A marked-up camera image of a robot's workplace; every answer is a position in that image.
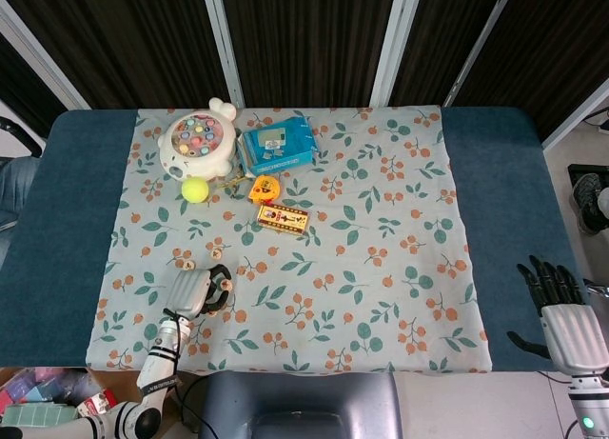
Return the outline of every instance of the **floral tablecloth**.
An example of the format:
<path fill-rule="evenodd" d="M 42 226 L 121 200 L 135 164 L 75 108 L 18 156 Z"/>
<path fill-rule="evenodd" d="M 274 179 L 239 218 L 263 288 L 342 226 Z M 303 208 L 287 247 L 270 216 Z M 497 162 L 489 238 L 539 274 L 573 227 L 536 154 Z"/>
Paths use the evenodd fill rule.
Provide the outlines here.
<path fill-rule="evenodd" d="M 310 213 L 303 236 L 257 225 L 251 182 L 182 198 L 156 138 L 188 112 L 139 111 L 88 364 L 139 369 L 178 269 L 221 248 L 234 290 L 194 321 L 181 369 L 490 370 L 438 107 L 241 110 L 240 130 L 310 117 L 320 152 L 276 200 Z"/>

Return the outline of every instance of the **blue box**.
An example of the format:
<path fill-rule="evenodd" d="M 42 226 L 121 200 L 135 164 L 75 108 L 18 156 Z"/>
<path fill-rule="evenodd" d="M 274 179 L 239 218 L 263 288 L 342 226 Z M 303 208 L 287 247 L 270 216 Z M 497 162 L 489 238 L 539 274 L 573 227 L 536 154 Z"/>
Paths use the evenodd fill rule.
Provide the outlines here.
<path fill-rule="evenodd" d="M 318 151 L 304 117 L 244 132 L 237 139 L 237 150 L 249 177 L 312 163 L 313 153 Z"/>

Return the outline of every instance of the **metal frame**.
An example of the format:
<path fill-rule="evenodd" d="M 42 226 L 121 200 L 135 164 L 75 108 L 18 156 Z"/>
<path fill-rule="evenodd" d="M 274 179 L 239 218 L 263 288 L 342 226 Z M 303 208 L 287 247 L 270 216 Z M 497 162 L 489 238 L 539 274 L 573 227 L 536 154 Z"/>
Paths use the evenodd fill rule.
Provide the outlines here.
<path fill-rule="evenodd" d="M 605 80 L 580 106 L 569 115 L 558 128 L 541 143 L 544 151 L 552 149 L 560 142 L 584 117 L 609 97 L 609 79 Z"/>
<path fill-rule="evenodd" d="M 372 108 L 389 104 L 418 5 L 419 0 L 393 0 L 370 96 Z"/>
<path fill-rule="evenodd" d="M 0 0 L 0 33 L 68 110 L 91 109 L 7 0 Z"/>
<path fill-rule="evenodd" d="M 505 8 L 507 1 L 508 0 L 497 0 L 497 3 L 495 3 L 495 7 L 493 8 L 493 10 L 491 10 L 490 15 L 488 16 L 488 20 L 486 20 L 486 23 L 484 24 L 484 28 L 482 28 L 480 36 L 478 36 L 478 39 L 476 40 L 474 47 L 472 47 L 472 50 L 469 52 L 469 55 L 467 55 L 467 59 L 465 60 L 465 63 L 463 63 L 461 72 L 459 72 L 459 75 L 457 76 L 455 83 L 453 84 L 450 91 L 448 92 L 448 95 L 446 96 L 446 99 L 444 100 L 444 103 L 442 104 L 443 106 L 445 106 L 445 107 L 452 106 L 453 101 L 455 100 L 455 98 L 457 97 L 457 94 L 459 94 L 459 91 L 461 90 L 463 82 L 465 81 L 465 79 L 467 78 L 467 75 L 469 74 L 469 71 L 471 71 L 472 66 L 474 66 L 474 63 L 478 59 L 478 55 L 480 54 L 482 47 L 484 47 L 484 44 L 486 43 L 486 39 L 488 39 L 488 36 L 490 35 L 491 31 L 493 30 L 493 28 L 495 28 L 495 24 L 497 23 L 497 20 L 499 19 L 501 13 L 503 12 L 503 8 Z"/>
<path fill-rule="evenodd" d="M 235 53 L 230 39 L 225 5 L 222 0 L 205 1 L 209 22 L 211 23 L 211 29 L 213 30 L 213 37 L 216 40 L 216 48 L 218 49 L 218 55 L 220 55 L 222 71 L 225 75 L 226 86 L 228 87 L 228 93 L 230 94 L 230 102 L 237 108 L 244 108 L 246 102 L 241 89 L 237 61 L 235 60 Z"/>

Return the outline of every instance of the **sneaker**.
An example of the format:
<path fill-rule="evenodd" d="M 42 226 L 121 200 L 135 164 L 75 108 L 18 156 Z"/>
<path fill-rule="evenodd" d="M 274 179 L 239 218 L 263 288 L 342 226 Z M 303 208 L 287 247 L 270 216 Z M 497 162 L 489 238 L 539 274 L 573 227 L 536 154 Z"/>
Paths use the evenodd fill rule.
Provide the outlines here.
<path fill-rule="evenodd" d="M 609 220 L 600 212 L 598 198 L 602 185 L 597 174 L 585 174 L 573 187 L 573 199 L 580 208 L 578 226 L 581 232 L 598 234 L 609 228 Z"/>

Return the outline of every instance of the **robotic arm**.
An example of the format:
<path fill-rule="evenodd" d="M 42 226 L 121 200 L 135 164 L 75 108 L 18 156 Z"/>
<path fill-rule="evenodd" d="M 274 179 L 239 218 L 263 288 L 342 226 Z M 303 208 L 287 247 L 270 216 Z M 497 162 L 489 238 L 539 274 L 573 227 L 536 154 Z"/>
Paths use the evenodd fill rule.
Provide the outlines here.
<path fill-rule="evenodd" d="M 164 309 L 169 320 L 162 323 L 137 379 L 143 395 L 141 403 L 121 403 L 103 415 L 53 428 L 0 428 L 0 439 L 152 438 L 161 426 L 165 396 L 177 383 L 178 359 L 190 335 L 190 321 L 201 313 L 216 312 L 226 303 L 228 291 L 214 281 L 218 276 L 231 279 L 223 265 L 178 274 Z"/>
<path fill-rule="evenodd" d="M 573 275 L 530 257 L 535 275 L 524 265 L 518 270 L 529 288 L 543 327 L 547 346 L 523 340 L 514 331 L 507 336 L 520 349 L 551 359 L 571 376 L 569 398 L 587 439 L 609 438 L 609 387 L 602 374 L 609 367 L 609 351 L 597 316 L 585 305 Z"/>

